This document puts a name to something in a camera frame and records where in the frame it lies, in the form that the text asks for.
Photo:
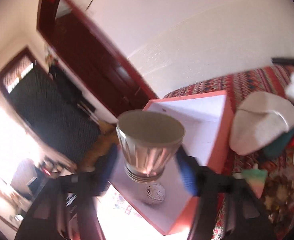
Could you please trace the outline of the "cream knitted beanie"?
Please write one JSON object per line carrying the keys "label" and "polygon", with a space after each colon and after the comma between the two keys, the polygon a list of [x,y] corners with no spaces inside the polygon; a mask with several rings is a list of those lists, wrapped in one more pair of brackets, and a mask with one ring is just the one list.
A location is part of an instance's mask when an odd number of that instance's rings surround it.
{"label": "cream knitted beanie", "polygon": [[230,129],[229,146],[248,155],[294,127],[294,106],[267,92],[253,92],[239,105]]}

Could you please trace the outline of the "dark mesh screen door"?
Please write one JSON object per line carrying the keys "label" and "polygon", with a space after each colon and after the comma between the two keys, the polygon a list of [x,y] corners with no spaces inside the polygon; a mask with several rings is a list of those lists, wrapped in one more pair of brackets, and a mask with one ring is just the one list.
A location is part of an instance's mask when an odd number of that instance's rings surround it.
{"label": "dark mesh screen door", "polygon": [[100,135],[84,111],[68,103],[28,47],[0,71],[0,90],[45,145],[79,165]]}

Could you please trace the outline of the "white twine ball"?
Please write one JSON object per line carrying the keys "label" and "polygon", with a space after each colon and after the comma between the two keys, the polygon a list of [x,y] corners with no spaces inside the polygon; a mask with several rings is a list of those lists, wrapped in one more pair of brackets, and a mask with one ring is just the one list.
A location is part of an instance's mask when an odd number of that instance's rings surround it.
{"label": "white twine ball", "polygon": [[149,205],[161,204],[165,200],[165,188],[157,183],[147,185],[143,200]]}

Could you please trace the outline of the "dark red wooden door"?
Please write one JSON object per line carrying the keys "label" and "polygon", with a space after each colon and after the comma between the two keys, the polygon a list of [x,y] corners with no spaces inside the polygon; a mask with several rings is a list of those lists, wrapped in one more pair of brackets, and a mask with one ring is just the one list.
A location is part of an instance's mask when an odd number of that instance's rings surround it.
{"label": "dark red wooden door", "polygon": [[40,0],[37,30],[114,116],[142,109],[157,98],[128,59],[71,0]]}

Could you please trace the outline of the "dark teal pouch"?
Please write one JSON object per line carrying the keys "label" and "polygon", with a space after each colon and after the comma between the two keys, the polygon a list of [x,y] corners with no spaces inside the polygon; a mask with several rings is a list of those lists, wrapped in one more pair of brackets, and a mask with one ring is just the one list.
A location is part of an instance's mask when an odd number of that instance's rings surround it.
{"label": "dark teal pouch", "polygon": [[269,145],[262,149],[262,156],[267,160],[273,160],[283,154],[286,146],[294,137],[294,127],[287,133],[283,133]]}

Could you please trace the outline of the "pink green popsicle toy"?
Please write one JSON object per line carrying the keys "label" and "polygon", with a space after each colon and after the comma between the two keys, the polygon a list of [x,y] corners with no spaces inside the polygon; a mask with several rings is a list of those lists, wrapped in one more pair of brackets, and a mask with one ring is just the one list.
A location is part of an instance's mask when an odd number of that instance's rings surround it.
{"label": "pink green popsicle toy", "polygon": [[268,172],[266,170],[248,169],[243,170],[241,174],[257,198],[261,198]]}

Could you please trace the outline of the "salmon cardboard box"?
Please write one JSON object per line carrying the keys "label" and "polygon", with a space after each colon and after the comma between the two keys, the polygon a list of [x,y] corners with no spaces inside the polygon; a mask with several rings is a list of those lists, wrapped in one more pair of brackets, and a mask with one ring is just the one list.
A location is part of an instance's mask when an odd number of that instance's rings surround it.
{"label": "salmon cardboard box", "polygon": [[[163,112],[179,120],[186,130],[183,139],[186,153],[216,173],[223,171],[234,116],[226,91],[151,100],[144,109]],[[146,186],[132,181],[125,173],[123,156],[119,157],[111,179],[125,200],[162,235],[190,228],[197,198],[185,190],[174,159],[168,162],[158,183],[165,188],[165,200],[152,207],[140,198]]]}

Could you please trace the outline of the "patterned woven bedspread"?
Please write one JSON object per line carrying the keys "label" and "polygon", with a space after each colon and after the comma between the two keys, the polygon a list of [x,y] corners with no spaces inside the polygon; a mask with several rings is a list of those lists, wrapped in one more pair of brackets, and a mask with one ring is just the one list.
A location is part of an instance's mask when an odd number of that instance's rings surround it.
{"label": "patterned woven bedspread", "polygon": [[169,97],[224,90],[235,112],[223,172],[266,173],[256,194],[278,239],[294,238],[294,65],[273,65],[174,90]]}

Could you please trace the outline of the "white ribbed cup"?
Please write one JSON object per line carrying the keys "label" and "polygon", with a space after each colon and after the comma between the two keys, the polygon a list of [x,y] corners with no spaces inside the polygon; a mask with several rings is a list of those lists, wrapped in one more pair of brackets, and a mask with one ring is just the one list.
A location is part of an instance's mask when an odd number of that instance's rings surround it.
{"label": "white ribbed cup", "polygon": [[183,142],[184,126],[172,116],[132,110],[118,116],[125,172],[137,183],[158,180]]}

